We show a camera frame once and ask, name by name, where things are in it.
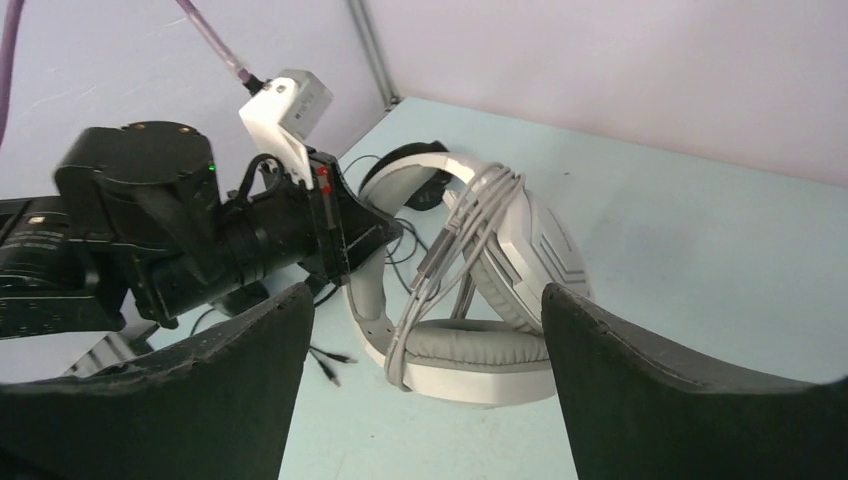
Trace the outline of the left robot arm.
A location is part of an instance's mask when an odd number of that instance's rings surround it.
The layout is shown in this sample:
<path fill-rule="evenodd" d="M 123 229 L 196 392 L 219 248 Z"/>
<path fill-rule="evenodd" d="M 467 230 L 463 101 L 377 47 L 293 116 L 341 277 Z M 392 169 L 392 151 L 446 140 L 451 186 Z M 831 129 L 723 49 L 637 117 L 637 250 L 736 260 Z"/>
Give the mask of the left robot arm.
<path fill-rule="evenodd" d="M 169 121 L 84 130 L 54 173 L 54 196 L 1 203 L 1 335 L 120 331 L 124 301 L 173 329 L 290 265 L 335 285 L 398 238 L 400 224 L 360 200 L 336 159 L 306 152 L 298 180 L 260 153 L 219 191 L 208 138 Z"/>

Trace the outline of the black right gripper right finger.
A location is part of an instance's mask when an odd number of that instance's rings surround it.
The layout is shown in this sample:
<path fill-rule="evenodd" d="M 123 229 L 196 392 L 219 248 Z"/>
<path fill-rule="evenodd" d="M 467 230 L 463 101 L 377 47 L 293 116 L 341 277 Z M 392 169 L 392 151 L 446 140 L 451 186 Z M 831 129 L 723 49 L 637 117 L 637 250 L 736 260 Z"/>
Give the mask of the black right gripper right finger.
<path fill-rule="evenodd" d="M 541 315 L 582 479 L 843 479 L 847 382 L 735 365 L 551 283 Z"/>

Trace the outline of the aluminium frame rail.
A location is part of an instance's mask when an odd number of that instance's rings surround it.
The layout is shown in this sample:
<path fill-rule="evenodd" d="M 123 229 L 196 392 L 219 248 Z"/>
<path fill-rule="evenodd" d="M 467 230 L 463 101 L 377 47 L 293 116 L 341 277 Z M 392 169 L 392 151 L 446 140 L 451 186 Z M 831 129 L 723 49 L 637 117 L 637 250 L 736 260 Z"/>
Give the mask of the aluminium frame rail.
<path fill-rule="evenodd" d="M 398 93 L 392 79 L 368 2 L 348 0 L 347 4 L 370 71 L 383 101 L 384 109 L 389 112 L 403 100 L 403 97 Z"/>

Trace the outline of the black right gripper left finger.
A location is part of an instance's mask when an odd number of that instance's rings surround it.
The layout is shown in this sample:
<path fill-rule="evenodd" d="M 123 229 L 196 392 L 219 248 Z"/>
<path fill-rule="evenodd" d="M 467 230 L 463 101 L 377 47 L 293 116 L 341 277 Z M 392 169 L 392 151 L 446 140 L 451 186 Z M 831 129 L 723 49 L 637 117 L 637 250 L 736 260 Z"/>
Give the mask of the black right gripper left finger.
<path fill-rule="evenodd" d="M 86 377 L 1 388 L 5 479 L 275 479 L 313 329 L 298 284 Z"/>

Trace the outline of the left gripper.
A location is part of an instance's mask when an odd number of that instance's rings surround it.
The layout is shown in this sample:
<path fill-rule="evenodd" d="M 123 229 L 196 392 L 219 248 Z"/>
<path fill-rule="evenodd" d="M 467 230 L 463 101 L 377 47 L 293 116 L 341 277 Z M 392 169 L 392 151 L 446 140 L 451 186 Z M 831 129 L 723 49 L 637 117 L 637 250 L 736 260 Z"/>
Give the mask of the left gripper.
<path fill-rule="evenodd" d="M 301 267 L 322 281 L 341 286 L 382 252 L 403 230 L 387 213 L 362 205 L 349 188 L 335 157 L 307 152 L 313 188 L 306 192 L 314 252 Z"/>

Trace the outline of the black headphones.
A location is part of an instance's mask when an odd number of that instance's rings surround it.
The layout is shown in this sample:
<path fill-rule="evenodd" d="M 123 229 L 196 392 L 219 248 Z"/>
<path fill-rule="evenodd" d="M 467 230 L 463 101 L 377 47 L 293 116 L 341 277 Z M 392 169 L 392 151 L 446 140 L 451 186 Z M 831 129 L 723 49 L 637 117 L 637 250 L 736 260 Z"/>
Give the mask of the black headphones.
<path fill-rule="evenodd" d="M 419 154 L 449 152 L 450 150 L 439 140 L 401 145 L 377 160 L 361 180 L 357 193 L 361 195 L 365 186 L 375 175 L 404 158 Z M 418 187 L 410 194 L 404 205 L 418 212 L 429 211 L 440 205 L 442 195 L 453 176 L 439 169 L 420 166 L 413 167 L 410 173 Z"/>

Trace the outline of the white headphones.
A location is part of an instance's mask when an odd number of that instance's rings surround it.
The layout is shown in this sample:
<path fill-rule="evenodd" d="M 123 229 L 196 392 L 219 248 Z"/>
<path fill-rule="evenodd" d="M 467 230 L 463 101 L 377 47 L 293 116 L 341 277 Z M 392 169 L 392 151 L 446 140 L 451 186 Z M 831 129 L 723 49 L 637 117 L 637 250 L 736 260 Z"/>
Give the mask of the white headphones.
<path fill-rule="evenodd" d="M 556 283 L 593 295 L 568 229 L 523 174 L 461 154 L 404 158 L 375 175 L 362 199 L 397 214 L 418 187 L 415 166 L 450 173 L 456 186 L 444 193 L 445 223 L 408 284 L 398 318 L 387 311 L 384 253 L 345 286 L 366 352 L 404 392 L 494 408 L 552 397 L 544 288 Z"/>

